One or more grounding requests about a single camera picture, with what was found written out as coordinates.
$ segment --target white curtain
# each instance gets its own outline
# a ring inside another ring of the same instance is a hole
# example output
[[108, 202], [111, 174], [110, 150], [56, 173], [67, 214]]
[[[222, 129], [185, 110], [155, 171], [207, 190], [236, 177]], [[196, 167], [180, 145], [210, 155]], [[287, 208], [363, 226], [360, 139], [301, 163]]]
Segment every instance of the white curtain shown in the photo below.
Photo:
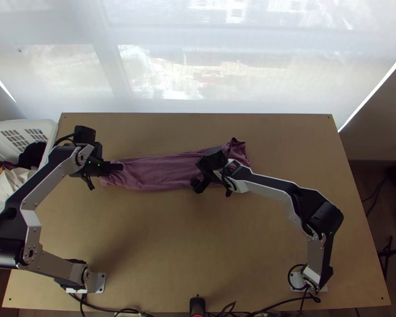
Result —
[[340, 127], [395, 61], [396, 0], [0, 0], [0, 79], [32, 119], [328, 113]]

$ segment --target purple cloth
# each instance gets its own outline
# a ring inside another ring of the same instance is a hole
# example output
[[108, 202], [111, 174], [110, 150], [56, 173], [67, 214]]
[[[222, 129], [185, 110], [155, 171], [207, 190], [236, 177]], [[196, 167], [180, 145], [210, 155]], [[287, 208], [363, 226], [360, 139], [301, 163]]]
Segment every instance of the purple cloth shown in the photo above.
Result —
[[[190, 187], [191, 178], [202, 178], [195, 163], [208, 150], [185, 152], [180, 154], [127, 158], [112, 163], [123, 164], [123, 171], [114, 171], [109, 176], [99, 177], [104, 187], [123, 186], [139, 190], [169, 190]], [[245, 153], [245, 142], [232, 138], [222, 145], [223, 152], [229, 159], [235, 159], [245, 166], [250, 166]]]

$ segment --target floor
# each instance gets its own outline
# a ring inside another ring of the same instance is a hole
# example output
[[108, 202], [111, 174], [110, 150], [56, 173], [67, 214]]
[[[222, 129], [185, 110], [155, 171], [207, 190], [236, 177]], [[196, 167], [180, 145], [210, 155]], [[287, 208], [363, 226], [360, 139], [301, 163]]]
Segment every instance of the floor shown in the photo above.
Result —
[[[387, 164], [371, 162], [351, 162], [351, 169], [355, 178], [361, 198], [368, 197], [384, 178]], [[372, 201], [364, 203], [367, 211]], [[393, 236], [392, 248], [396, 248], [396, 188], [387, 182], [379, 195], [375, 208], [368, 217], [374, 243], [377, 250], [381, 250], [388, 242], [388, 237]], [[387, 277], [391, 306], [359, 308], [360, 317], [396, 317], [396, 256], [389, 262]], [[287, 315], [295, 316], [296, 312], [286, 312]], [[113, 316], [109, 313], [87, 313], [89, 317]], [[20, 310], [20, 317], [78, 317], [79, 312], [50, 312], [35, 310]], [[322, 310], [304, 311], [306, 317], [358, 317], [355, 309], [346, 310]]]

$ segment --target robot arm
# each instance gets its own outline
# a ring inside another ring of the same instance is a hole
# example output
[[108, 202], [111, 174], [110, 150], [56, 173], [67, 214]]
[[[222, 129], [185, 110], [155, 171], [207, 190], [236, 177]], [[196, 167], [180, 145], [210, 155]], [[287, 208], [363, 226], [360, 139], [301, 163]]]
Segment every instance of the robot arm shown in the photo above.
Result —
[[299, 227], [308, 240], [308, 262], [295, 279], [293, 287], [311, 286], [316, 294], [333, 275], [330, 267], [333, 238], [343, 221], [341, 211], [323, 195], [313, 189], [301, 188], [295, 183], [254, 174], [250, 168], [236, 160], [228, 160], [220, 148], [204, 154], [196, 163], [204, 179], [193, 179], [196, 193], [202, 193], [211, 183], [226, 188], [226, 196], [232, 192], [254, 192], [286, 204], [289, 219]]
[[7, 199], [0, 214], [0, 267], [53, 277], [68, 293], [102, 293], [105, 274], [91, 272], [84, 261], [50, 254], [40, 244], [35, 208], [66, 175], [82, 177], [93, 189], [91, 176], [121, 169], [103, 161], [94, 130], [77, 126], [73, 135], [73, 145], [55, 146], [47, 164]]

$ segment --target power cord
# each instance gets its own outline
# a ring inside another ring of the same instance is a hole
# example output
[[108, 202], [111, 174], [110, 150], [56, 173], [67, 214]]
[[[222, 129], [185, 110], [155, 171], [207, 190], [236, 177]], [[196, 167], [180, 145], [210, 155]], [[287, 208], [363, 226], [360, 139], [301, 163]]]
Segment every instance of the power cord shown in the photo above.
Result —
[[291, 277], [291, 275], [293, 274], [293, 270], [294, 270], [295, 268], [297, 268], [297, 267], [304, 267], [304, 266], [305, 266], [305, 264], [296, 264], [296, 265], [294, 265], [292, 268], [290, 268], [290, 270], [289, 270], [289, 272], [288, 272], [288, 274], [287, 274], [287, 279], [288, 279], [289, 285], [290, 285], [293, 289], [295, 289], [295, 290], [299, 290], [299, 291], [303, 291], [303, 290], [304, 290], [303, 296], [301, 296], [301, 297], [296, 297], [296, 298], [293, 298], [293, 299], [288, 299], [288, 300], [285, 300], [285, 301], [281, 301], [281, 302], [279, 302], [279, 303], [277, 303], [277, 304], [273, 304], [273, 305], [268, 306], [268, 307], [266, 307], [266, 308], [263, 308], [263, 309], [261, 309], [261, 310], [259, 310], [259, 311], [254, 311], [254, 312], [251, 312], [251, 313], [250, 313], [250, 312], [233, 312], [233, 309], [234, 309], [234, 307], [235, 307], [235, 305], [236, 305], [236, 301], [235, 301], [235, 302], [232, 302], [232, 303], [226, 305], [226, 306], [221, 310], [221, 312], [218, 313], [217, 315], [214, 315], [214, 314], [209, 313], [209, 316], [210, 316], [210, 317], [227, 317], [227, 316], [230, 315], [230, 316], [232, 316], [232, 317], [239, 317], [239, 316], [237, 316], [237, 314], [246, 314], [244, 317], [255, 317], [256, 315], [258, 315], [258, 314], [264, 314], [264, 313], [268, 312], [269, 310], [271, 310], [271, 309], [273, 309], [273, 308], [275, 308], [275, 307], [281, 306], [281, 305], [286, 304], [286, 303], [295, 302], [295, 301], [301, 301], [300, 307], [299, 307], [299, 311], [298, 311], [298, 314], [296, 315], [296, 317], [301, 316], [301, 315], [302, 315], [302, 309], [303, 309], [303, 307], [304, 307], [304, 301], [305, 301], [305, 300], [313, 300], [313, 301], [316, 302], [316, 303], [320, 303], [320, 302], [321, 302], [321, 299], [320, 299], [319, 297], [316, 297], [316, 296], [314, 296], [313, 294], [308, 293], [308, 290], [311, 288], [310, 285], [305, 285], [305, 286], [303, 286], [303, 287], [296, 288], [296, 287], [294, 287], [294, 286], [292, 285], [292, 283], [291, 283], [291, 281], [290, 281], [290, 277]]
[[145, 312], [141, 312], [137, 309], [133, 309], [133, 308], [123, 308], [120, 310], [115, 310], [115, 309], [110, 309], [110, 308], [103, 308], [103, 307], [98, 307], [92, 304], [87, 303], [87, 294], [82, 294], [81, 298], [78, 298], [76, 295], [69, 293], [69, 295], [74, 298], [75, 300], [77, 300], [80, 304], [80, 312], [82, 317], [86, 317], [85, 316], [85, 312], [83, 311], [83, 306], [85, 305], [86, 307], [90, 307], [94, 310], [97, 311], [101, 311], [101, 312], [106, 312], [106, 313], [115, 313], [115, 317], [119, 314], [122, 313], [130, 313], [130, 314], [139, 314], [142, 315], [144, 317], [154, 317], [151, 314], [145, 313]]
[[377, 199], [379, 198], [380, 191], [383, 188], [383, 186], [386, 183], [386, 181], [388, 180], [388, 178], [389, 178], [389, 175], [386, 175], [386, 177], [377, 185], [377, 187], [375, 188], [374, 192], [368, 198], [362, 200], [362, 202], [365, 202], [365, 201], [368, 201], [368, 200], [370, 200], [371, 198], [373, 198], [375, 196], [373, 204], [371, 205], [371, 207], [368, 209], [367, 213], [365, 214], [366, 217], [368, 217], [368, 215], [373, 210], [375, 204], [377, 203]]
[[70, 139], [70, 137], [74, 136], [76, 134], [76, 132], [62, 136], [61, 138], [58, 138], [55, 142], [54, 142], [54, 146], [58, 145], [59, 143], [61, 143], [62, 141], [70, 141], [74, 144], [74, 146], [76, 146], [75, 142]]

